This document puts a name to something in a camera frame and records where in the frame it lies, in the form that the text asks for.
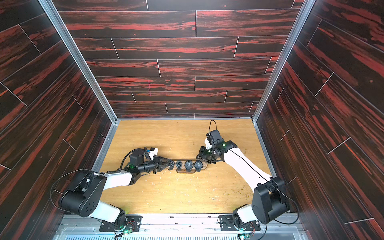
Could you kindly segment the chunky black watch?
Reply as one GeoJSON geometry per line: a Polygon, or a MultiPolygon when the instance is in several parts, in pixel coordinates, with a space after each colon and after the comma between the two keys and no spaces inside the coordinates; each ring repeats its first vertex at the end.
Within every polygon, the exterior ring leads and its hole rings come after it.
{"type": "Polygon", "coordinates": [[[181,170],[182,166],[183,166],[183,162],[178,160],[178,161],[176,161],[175,166],[176,166],[177,170],[181,170]]]}

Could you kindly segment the thin black band watch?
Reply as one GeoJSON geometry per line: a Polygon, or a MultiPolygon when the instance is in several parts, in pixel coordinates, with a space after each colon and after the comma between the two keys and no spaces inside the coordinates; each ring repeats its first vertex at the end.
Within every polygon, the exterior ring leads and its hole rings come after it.
{"type": "Polygon", "coordinates": [[[203,169],[204,164],[203,164],[202,161],[197,160],[197,161],[194,163],[194,167],[195,167],[195,170],[196,170],[197,172],[200,172],[200,171],[203,169]]]}

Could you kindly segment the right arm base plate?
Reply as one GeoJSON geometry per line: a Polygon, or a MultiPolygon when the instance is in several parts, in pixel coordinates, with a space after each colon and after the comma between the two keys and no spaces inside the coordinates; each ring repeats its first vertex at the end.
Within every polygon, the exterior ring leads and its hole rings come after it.
{"type": "Polygon", "coordinates": [[[248,223],[243,223],[239,218],[234,217],[233,215],[219,215],[218,223],[220,225],[220,230],[222,232],[244,232],[244,231],[260,231],[261,227],[258,221],[250,221],[248,223]]]}

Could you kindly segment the wooden watch stand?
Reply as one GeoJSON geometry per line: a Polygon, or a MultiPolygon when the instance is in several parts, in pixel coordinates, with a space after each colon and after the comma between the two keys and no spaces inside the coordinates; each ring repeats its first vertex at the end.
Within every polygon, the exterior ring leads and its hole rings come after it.
{"type": "Polygon", "coordinates": [[[176,171],[179,174],[194,174],[201,172],[208,164],[201,160],[169,160],[166,169],[176,171]]]}

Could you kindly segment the slim black watch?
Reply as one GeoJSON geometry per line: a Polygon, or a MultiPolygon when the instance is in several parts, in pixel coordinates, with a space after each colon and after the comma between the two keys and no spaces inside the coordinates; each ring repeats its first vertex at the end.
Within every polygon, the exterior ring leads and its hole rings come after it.
{"type": "Polygon", "coordinates": [[[174,169],[175,162],[173,160],[168,161],[168,169],[169,171],[172,171],[174,169]]]}

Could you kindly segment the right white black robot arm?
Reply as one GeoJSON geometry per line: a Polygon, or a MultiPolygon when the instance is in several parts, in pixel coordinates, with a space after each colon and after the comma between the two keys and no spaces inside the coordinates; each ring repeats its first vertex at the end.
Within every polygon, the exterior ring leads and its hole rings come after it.
{"type": "Polygon", "coordinates": [[[224,161],[236,170],[253,191],[252,203],[234,210],[236,225],[252,221],[268,224],[290,210],[285,182],[258,168],[232,141],[209,143],[209,140],[205,140],[205,146],[201,147],[197,159],[208,163],[224,161]]]}

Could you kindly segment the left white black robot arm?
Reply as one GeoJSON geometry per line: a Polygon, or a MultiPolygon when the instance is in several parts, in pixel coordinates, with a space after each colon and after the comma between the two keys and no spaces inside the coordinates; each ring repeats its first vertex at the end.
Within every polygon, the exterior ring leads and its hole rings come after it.
{"type": "Polygon", "coordinates": [[[98,173],[81,169],[59,199],[59,208],[81,217],[91,217],[122,229],[128,220],[123,209],[101,201],[103,191],[135,184],[145,173],[167,168],[170,159],[157,156],[158,149],[134,149],[125,155],[116,171],[98,173]]]}

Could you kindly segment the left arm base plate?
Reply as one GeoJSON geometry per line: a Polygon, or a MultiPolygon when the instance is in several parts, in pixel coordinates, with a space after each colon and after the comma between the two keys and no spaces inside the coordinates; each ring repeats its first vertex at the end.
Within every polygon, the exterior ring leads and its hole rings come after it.
{"type": "Polygon", "coordinates": [[[108,233],[132,233],[138,232],[141,227],[142,216],[140,215],[125,215],[118,217],[113,222],[102,221],[99,231],[108,233]]]}

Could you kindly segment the black watch with strap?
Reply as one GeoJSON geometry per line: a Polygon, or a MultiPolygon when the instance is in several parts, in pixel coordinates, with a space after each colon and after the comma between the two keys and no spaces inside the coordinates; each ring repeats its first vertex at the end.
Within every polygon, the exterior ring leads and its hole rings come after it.
{"type": "Polygon", "coordinates": [[[191,172],[194,168],[194,163],[191,160],[185,162],[185,169],[187,172],[191,172]]]}

